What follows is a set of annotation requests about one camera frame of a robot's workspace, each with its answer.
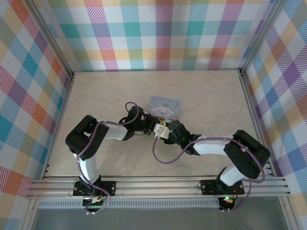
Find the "cable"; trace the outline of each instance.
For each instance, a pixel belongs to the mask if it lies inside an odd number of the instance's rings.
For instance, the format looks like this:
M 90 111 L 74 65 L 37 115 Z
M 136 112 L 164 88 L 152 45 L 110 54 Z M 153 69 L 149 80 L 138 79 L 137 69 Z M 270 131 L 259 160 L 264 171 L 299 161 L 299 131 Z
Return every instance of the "cable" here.
M 234 207 L 232 210 L 242 206 L 243 203 L 246 202 L 248 196 L 250 195 L 250 191 L 251 191 L 251 183 L 257 183 L 257 184 L 260 184 L 262 183 L 264 180 L 265 180 L 265 173 L 264 173 L 264 170 L 263 170 L 263 167 L 262 165 L 260 164 L 260 162 L 258 161 L 258 159 L 254 156 L 254 154 L 246 147 L 244 146 L 243 144 L 241 144 L 239 141 L 237 140 L 234 140 L 234 139 L 231 139 L 231 138 L 216 138 L 216 137 L 213 137 L 213 138 L 201 138 L 201 139 L 198 139 L 198 140 L 195 140 L 195 141 L 192 141 L 190 142 L 189 144 L 187 144 L 187 146 L 182 150 L 182 152 L 175 158 L 173 159 L 172 161 L 168 161 L 168 162 L 164 162 L 164 161 L 161 161 L 157 158 L 157 156 L 155 155 L 155 152 L 154 152 L 154 148 L 155 148 L 155 145 L 157 143 L 157 140 L 158 140 L 158 137 L 155 138 L 154 140 L 154 143 L 153 143 L 153 156 L 154 158 L 159 161 L 160 163 L 163 163 L 163 164 L 171 164 L 171 163 L 174 163 L 175 161 L 177 161 L 181 156 L 182 154 L 185 152 L 185 150 L 192 144 L 195 144 L 195 143 L 198 143 L 198 142 L 201 142 L 201 141 L 232 141 L 234 143 L 236 143 L 238 146 L 240 146 L 241 148 L 245 149 L 245 151 L 251 156 L 251 158 L 256 162 L 257 166 L 259 167 L 260 171 L 261 171 L 261 175 L 262 175 L 262 178 L 260 180 L 251 180 L 251 179 L 248 179 L 248 180 L 244 180 L 245 182 L 249 182 L 249 189 L 248 189 L 248 192 L 244 198 L 244 200 L 239 204 L 237 205 L 236 207 Z
M 118 126 L 124 126 L 124 125 L 130 124 L 130 123 L 132 123 L 133 121 L 135 121 L 135 119 L 136 119 L 136 118 L 138 117 L 138 115 L 139 115 L 139 107 L 138 107 L 137 104 L 134 103 L 134 102 L 127 102 L 127 103 L 125 104 L 125 108 L 126 108 L 127 111 L 128 111 L 128 109 L 127 109 L 127 105 L 128 105 L 128 104 L 133 104 L 133 105 L 135 105 L 135 106 L 137 107 L 136 116 L 135 116 L 131 121 L 128 121 L 128 122 L 125 122 L 125 123 L 115 123 L 115 122 L 111 122 L 111 121 L 100 121 L 100 122 L 98 122 L 97 125 L 95 126 L 94 130 L 93 130 L 93 133 L 92 133 L 92 135 L 91 135 L 91 138 L 90 138 L 89 142 L 87 143 L 87 145 L 85 146 L 85 148 L 84 148 L 84 149 L 77 155 L 77 157 L 76 157 L 76 159 L 77 159 L 78 170 L 79 170 L 79 172 L 80 172 L 80 174 L 81 174 L 80 177 L 81 177 L 85 182 L 87 182 L 89 185 L 91 185 L 92 187 L 94 187 L 94 188 L 96 188 L 96 189 L 98 189 L 98 190 L 104 192 L 104 193 L 107 195 L 107 199 L 108 199 L 108 202 L 107 202 L 102 208 L 100 208 L 99 210 L 97 210 L 96 212 L 91 212 L 91 211 L 89 211 L 89 210 L 87 209 L 87 207 L 85 207 L 85 211 L 86 211 L 87 214 L 93 214 L 93 215 L 94 215 L 94 214 L 97 214 L 97 213 L 103 211 L 103 210 L 107 207 L 107 204 L 111 201 L 111 196 L 110 196 L 109 192 L 108 192 L 106 189 L 103 189 L 103 188 L 100 188 L 100 187 L 94 185 L 93 183 L 91 183 L 91 182 L 84 176 L 84 174 L 83 174 L 83 172 L 82 172 L 82 169 L 81 169 L 81 165 L 80 165 L 80 157 L 81 157 L 81 155 L 84 154 L 85 151 L 90 147 L 90 145 L 91 145 L 91 143 L 92 143 L 92 141 L 93 141 L 93 139 L 94 139 L 94 137 L 95 137 L 95 134 L 96 134 L 97 129 L 98 129 L 98 127 L 99 127 L 100 124 L 108 123 L 108 124 L 114 124 L 114 125 L 118 125 Z

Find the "beige marble floor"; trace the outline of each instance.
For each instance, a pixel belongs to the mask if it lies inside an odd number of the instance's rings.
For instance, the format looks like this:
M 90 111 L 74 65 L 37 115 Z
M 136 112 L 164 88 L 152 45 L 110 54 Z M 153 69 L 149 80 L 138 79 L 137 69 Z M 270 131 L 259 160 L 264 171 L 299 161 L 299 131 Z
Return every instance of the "beige marble floor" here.
M 140 71 L 77 73 L 63 122 L 54 146 L 48 175 L 78 175 L 76 160 L 65 137 L 87 114 L 98 120 L 118 122 L 133 101 L 147 108 L 151 96 L 179 99 L 179 120 L 194 134 L 228 136 L 243 129 L 255 136 L 237 72 Z M 153 136 L 134 136 L 128 141 L 104 140 L 96 153 L 102 175 L 217 175 L 230 166 L 225 156 L 189 156 L 164 165 L 152 155 Z M 159 141 L 157 156 L 174 159 L 180 147 Z

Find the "black bracket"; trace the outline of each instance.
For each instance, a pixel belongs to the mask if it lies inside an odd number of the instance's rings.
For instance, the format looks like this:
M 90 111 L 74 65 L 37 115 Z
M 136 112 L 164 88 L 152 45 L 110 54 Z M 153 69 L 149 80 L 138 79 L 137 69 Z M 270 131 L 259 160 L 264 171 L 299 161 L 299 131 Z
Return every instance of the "black bracket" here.
M 233 186 L 225 186 L 224 191 L 217 187 L 216 180 L 201 180 L 202 195 L 243 195 L 244 187 L 242 181 L 236 182 Z
M 110 196 L 115 196 L 116 181 L 100 181 L 99 187 L 105 189 Z M 81 181 L 76 181 L 72 196 L 94 196 L 94 194 L 87 189 L 84 189 L 84 185 Z

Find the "aluminum rail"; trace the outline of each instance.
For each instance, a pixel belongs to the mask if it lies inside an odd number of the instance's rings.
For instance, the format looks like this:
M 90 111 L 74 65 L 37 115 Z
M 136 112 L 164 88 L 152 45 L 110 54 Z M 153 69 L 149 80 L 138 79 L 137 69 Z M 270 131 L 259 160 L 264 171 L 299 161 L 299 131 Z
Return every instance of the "aluminum rail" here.
M 200 180 L 212 180 L 216 176 L 108 176 L 103 181 L 116 181 L 116 194 L 120 198 L 197 198 L 223 197 L 202 195 L 197 187 Z M 75 199 L 72 177 L 49 177 L 34 180 L 28 199 Z M 249 183 L 243 182 L 245 191 Z M 289 188 L 283 177 L 266 177 L 261 184 L 253 184 L 250 196 L 289 196 Z

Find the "purple cable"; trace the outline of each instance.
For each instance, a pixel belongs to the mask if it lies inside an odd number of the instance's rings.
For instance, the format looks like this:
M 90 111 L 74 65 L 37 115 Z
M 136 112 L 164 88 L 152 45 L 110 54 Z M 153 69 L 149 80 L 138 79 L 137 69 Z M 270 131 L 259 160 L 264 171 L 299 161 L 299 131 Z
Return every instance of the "purple cable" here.
M 110 200 L 111 200 L 111 196 L 110 196 L 110 194 L 107 192 L 107 190 L 105 190 L 105 189 L 103 189 L 103 188 L 100 188 L 100 187 L 94 185 L 93 183 L 91 183 L 91 182 L 84 176 L 84 174 L 83 174 L 83 172 L 82 172 L 82 170 L 81 170 L 80 157 L 81 157 L 82 154 L 84 154 L 84 152 L 85 152 L 85 151 L 89 148 L 89 146 L 91 145 L 91 143 L 92 143 L 92 141 L 93 141 L 93 139 L 94 139 L 94 136 L 95 136 L 95 134 L 96 134 L 96 132 L 97 132 L 97 129 L 98 129 L 98 127 L 99 127 L 100 124 L 108 123 L 108 124 L 123 126 L 123 125 L 127 125 L 127 124 L 130 124 L 131 122 L 135 121 L 135 119 L 136 119 L 136 118 L 138 117 L 138 115 L 139 115 L 139 107 L 138 107 L 137 104 L 134 103 L 134 102 L 127 102 L 127 103 L 125 104 L 125 108 L 126 108 L 127 111 L 128 111 L 128 109 L 127 109 L 127 105 L 128 105 L 128 104 L 133 104 L 133 105 L 135 105 L 135 106 L 137 107 L 136 116 L 135 116 L 131 121 L 128 121 L 128 122 L 125 122 L 125 123 L 120 123 L 120 124 L 115 123 L 115 122 L 111 122 L 111 121 L 100 121 L 100 122 L 98 122 L 97 125 L 96 125 L 95 128 L 94 128 L 94 131 L 93 131 L 93 133 L 92 133 L 92 135 L 91 135 L 91 138 L 90 138 L 89 142 L 87 143 L 87 145 L 85 146 L 85 148 L 84 148 L 84 149 L 77 155 L 77 157 L 76 157 L 78 169 L 79 169 L 79 172 L 80 172 L 80 174 L 81 174 L 81 175 L 80 175 L 81 178 L 82 178 L 83 180 L 85 180 L 85 181 L 86 181 L 89 185 L 91 185 L 92 187 L 94 187 L 94 188 L 96 188 L 96 189 L 98 189 L 98 190 L 100 190 L 100 191 L 106 193 L 106 194 L 107 194 L 107 198 L 108 198 L 108 203 L 109 203 Z M 90 211 L 87 209 L 87 207 L 85 207 L 85 211 L 86 211 L 86 213 L 88 213 L 88 214 L 97 214 L 97 213 L 101 212 L 102 210 L 104 210 L 105 208 L 106 208 L 106 205 L 105 205 L 104 207 L 100 208 L 99 210 L 97 210 L 96 212 L 90 212 Z
M 201 142 L 201 141 L 232 141 L 234 143 L 236 143 L 238 146 L 240 146 L 241 148 L 245 149 L 246 152 L 251 156 L 251 158 L 256 162 L 257 166 L 260 168 L 260 171 L 261 171 L 261 175 L 262 175 L 262 178 L 260 180 L 244 180 L 245 182 L 249 182 L 249 189 L 248 189 L 248 192 L 244 198 L 244 200 L 238 204 L 235 208 L 233 208 L 232 210 L 234 209 L 237 209 L 238 207 L 242 206 L 243 203 L 245 203 L 245 201 L 247 200 L 248 196 L 250 195 L 250 191 L 251 191 L 251 183 L 257 183 L 257 184 L 260 184 L 262 183 L 264 180 L 265 180 L 265 173 L 264 173 L 264 170 L 263 170 L 263 167 L 262 165 L 260 164 L 260 162 L 258 161 L 258 159 L 254 156 L 254 154 L 246 147 L 244 146 L 243 144 L 241 144 L 240 142 L 238 142 L 237 140 L 234 140 L 234 139 L 231 139 L 231 138 L 201 138 L 201 139 L 198 139 L 198 140 L 195 140 L 195 141 L 192 141 L 190 142 L 183 150 L 182 152 L 175 158 L 173 159 L 172 161 L 168 161 L 168 162 L 164 162 L 164 161 L 161 161 L 157 158 L 157 156 L 155 155 L 155 152 L 154 152 L 154 148 L 155 148 L 155 145 L 157 143 L 157 140 L 158 140 L 158 137 L 155 138 L 154 140 L 154 143 L 153 143 L 153 156 L 154 158 L 159 161 L 160 163 L 163 163 L 163 164 L 171 164 L 171 163 L 174 163 L 175 161 L 177 161 L 181 156 L 182 154 L 185 152 L 185 150 L 192 144 L 195 144 L 195 143 L 198 143 L 198 142 Z

